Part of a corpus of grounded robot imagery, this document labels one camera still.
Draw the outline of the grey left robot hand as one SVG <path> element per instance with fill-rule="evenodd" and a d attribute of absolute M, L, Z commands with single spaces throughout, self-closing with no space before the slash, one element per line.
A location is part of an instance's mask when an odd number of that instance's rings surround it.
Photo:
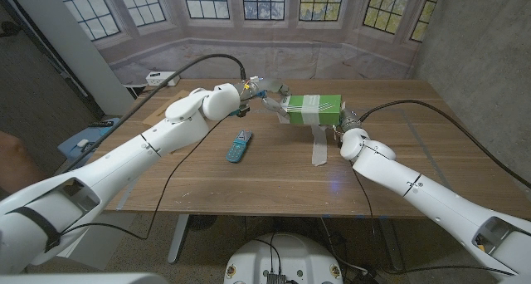
<path fill-rule="evenodd" d="M 253 76 L 250 79 L 244 80 L 241 84 L 235 85 L 235 87 L 240 94 L 239 111 L 241 112 L 241 116 L 244 116 L 249 110 L 249 100 L 261 98 L 262 105 L 267 110 L 274 111 L 286 119 L 290 118 L 287 111 L 276 100 L 267 96 L 268 92 L 278 93 L 282 97 L 290 96 L 290 88 L 282 81 Z"/>

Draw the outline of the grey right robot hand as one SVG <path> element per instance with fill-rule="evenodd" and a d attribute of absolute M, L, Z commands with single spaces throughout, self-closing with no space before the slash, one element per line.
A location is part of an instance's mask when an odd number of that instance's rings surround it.
<path fill-rule="evenodd" d="M 352 110 L 345 108 L 340 111 L 339 114 L 339 123 L 333 126 L 335 135 L 339 138 L 345 132 L 351 129 L 356 129 L 361 127 L 360 118 Z"/>

